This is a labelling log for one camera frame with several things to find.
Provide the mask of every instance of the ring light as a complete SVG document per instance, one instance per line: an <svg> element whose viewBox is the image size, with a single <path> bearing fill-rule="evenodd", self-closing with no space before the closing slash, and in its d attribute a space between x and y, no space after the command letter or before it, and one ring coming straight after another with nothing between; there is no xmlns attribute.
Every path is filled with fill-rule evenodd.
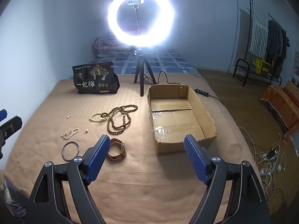
<svg viewBox="0 0 299 224"><path fill-rule="evenodd" d="M114 0L108 10L110 29L119 41L137 47L150 47L166 39L173 21L173 8L168 0L155 0L159 5L160 12L153 27L146 35L129 35L119 27L117 12L124 1L126 0Z"/></svg>

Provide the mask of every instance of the blue gripper pad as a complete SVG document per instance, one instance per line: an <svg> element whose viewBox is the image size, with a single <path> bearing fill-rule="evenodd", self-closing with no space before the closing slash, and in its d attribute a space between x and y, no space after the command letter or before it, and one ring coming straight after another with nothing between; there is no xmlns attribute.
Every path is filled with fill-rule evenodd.
<svg viewBox="0 0 299 224"><path fill-rule="evenodd" d="M110 138L107 135L102 135L94 147L96 147L96 149L87 163L87 175L85 181L88 185L97 179L110 149Z"/></svg>
<svg viewBox="0 0 299 224"><path fill-rule="evenodd" d="M7 117L7 112L6 112L6 110L1 110L1 111L0 111L0 121L6 119L6 117Z"/></svg>
<svg viewBox="0 0 299 224"><path fill-rule="evenodd" d="M192 135L187 135L185 137L184 148L193 166L193 169L198 179L207 185L210 182L210 177L207 174L207 163L198 151L196 145L200 147Z"/></svg>

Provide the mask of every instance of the tree illustration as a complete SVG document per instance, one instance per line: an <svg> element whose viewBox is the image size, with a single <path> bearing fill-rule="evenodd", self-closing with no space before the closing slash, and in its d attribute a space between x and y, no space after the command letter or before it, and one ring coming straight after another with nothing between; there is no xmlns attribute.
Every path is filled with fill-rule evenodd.
<svg viewBox="0 0 299 224"><path fill-rule="evenodd" d="M97 70L95 68L93 68L93 70L90 72L90 75L92 75L95 80L96 80L97 74L98 74L98 72L97 72Z"/></svg>
<svg viewBox="0 0 299 224"><path fill-rule="evenodd" d="M102 80L105 80L105 77L107 76L109 74L109 72L105 69L105 68L100 68L100 73L99 73L99 75L100 76L103 76L101 79Z"/></svg>
<svg viewBox="0 0 299 224"><path fill-rule="evenodd" d="M97 65L95 66L94 70L96 70L97 73L98 73L98 75L101 76L101 67L100 67L99 64L97 64Z"/></svg>
<svg viewBox="0 0 299 224"><path fill-rule="evenodd" d="M102 80L105 80L105 77L109 74L109 72L101 67L99 64L97 64L93 70L90 72L90 74L94 77L94 79L96 80L96 76L99 75L99 76L102 76Z"/></svg>

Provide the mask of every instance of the bed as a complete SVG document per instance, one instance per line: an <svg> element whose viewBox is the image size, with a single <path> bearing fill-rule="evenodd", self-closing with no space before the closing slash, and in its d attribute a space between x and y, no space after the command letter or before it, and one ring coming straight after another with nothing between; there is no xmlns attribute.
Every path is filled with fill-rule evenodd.
<svg viewBox="0 0 299 224"><path fill-rule="evenodd" d="M199 75L198 71L175 49L155 46L142 50L153 73L164 71L166 73L186 73ZM114 72L118 75L135 74L137 61L133 53L125 55L108 55L97 57L90 63L112 61Z"/></svg>
<svg viewBox="0 0 299 224"><path fill-rule="evenodd" d="M168 79L216 96L198 75L169 73ZM106 159L97 180L89 186L92 197L109 224L189 223L206 186L197 179L185 153L156 155L147 98L139 96L139 84L133 83L134 75L119 75L119 81L121 86L114 95L78 94L72 80L60 81L23 127L4 172L19 191L29 196L46 161L64 163L61 150L67 141L60 136L63 131L80 129L70 140L78 142L80 155L83 155L102 134L108 134L106 124L90 122L90 115L135 104L138 110L130 113L131 125L116 136L126 143L127 156L122 161ZM164 77L160 83L166 83ZM258 174L247 143L226 108L216 99L198 97L213 117L218 131L209 147L210 153L232 163L248 160ZM117 125L121 116L115 120ZM216 222L224 216L230 188L228 182ZM80 222L67 183L65 191L71 217Z"/></svg>

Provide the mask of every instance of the black snack bag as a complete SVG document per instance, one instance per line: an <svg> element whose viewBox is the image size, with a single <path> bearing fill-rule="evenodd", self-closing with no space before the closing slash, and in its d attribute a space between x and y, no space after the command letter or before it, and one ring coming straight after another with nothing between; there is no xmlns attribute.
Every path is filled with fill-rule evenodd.
<svg viewBox="0 0 299 224"><path fill-rule="evenodd" d="M120 86L113 62L73 66L73 72L79 93L117 93Z"/></svg>

